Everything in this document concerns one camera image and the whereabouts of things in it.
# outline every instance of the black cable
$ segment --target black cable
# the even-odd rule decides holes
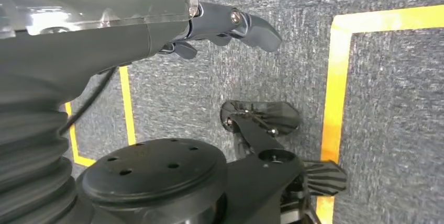
[[[60,131],[59,131],[60,135],[64,135],[69,130],[69,128],[83,116],[85,111],[87,111],[91,107],[91,105],[97,100],[97,98],[103,92],[105,87],[108,85],[109,81],[111,81],[111,77],[113,77],[116,70],[117,70],[117,67],[113,67],[112,69],[110,69],[106,73],[105,77],[103,77],[103,79],[101,80],[101,82],[97,86],[96,90],[88,98],[88,100],[82,105],[82,107],[79,109],[79,111],[76,114],[72,115],[68,119],[68,122],[62,128],[60,128]]]

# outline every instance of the yellow rectangle marking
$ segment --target yellow rectangle marking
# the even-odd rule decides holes
[[[120,84],[122,88],[122,96],[125,109],[125,123],[128,136],[128,145],[136,143],[136,131],[134,130],[134,117],[132,115],[131,90],[129,85],[128,67],[119,68]]]
[[[70,117],[72,115],[72,108],[71,103],[65,103],[65,111],[66,114]],[[77,145],[77,138],[75,137],[75,125],[72,125],[69,129],[69,137],[71,141],[71,149],[72,149],[72,156],[74,163],[83,165],[83,166],[90,166],[94,164],[95,160],[88,159],[85,157],[80,156],[79,154],[79,147]]]
[[[353,33],[444,27],[444,5],[338,15],[330,31],[321,160],[339,161],[343,108]],[[334,197],[318,197],[322,224],[333,223]]]

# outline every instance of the bolt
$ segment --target bolt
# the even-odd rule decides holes
[[[230,15],[230,17],[231,17],[231,22],[232,22],[233,24],[239,24],[240,21],[242,20],[242,17],[241,17],[241,15],[240,15],[240,12],[239,12],[237,9],[233,9],[233,10],[231,11],[231,15]]]
[[[278,130],[275,129],[275,128],[273,128],[273,129],[269,130],[268,133],[270,133],[270,134],[276,136],[276,135],[278,134]]]

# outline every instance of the clear plastic cover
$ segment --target clear plastic cover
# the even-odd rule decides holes
[[[0,38],[190,20],[197,0],[0,0]]]

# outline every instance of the gray carpet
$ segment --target gray carpet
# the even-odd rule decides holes
[[[137,141],[208,141],[234,159],[219,124],[227,99],[286,100],[304,118],[282,143],[319,159],[329,29],[338,14],[444,4],[444,0],[203,0],[268,19],[284,38],[269,54],[239,42],[195,43],[196,59],[155,56],[129,67]],[[444,223],[444,30],[353,36],[340,164],[350,175],[334,223]],[[75,111],[97,84],[93,78]],[[77,125],[82,156],[127,143],[118,75]],[[76,166],[78,175],[83,168]]]

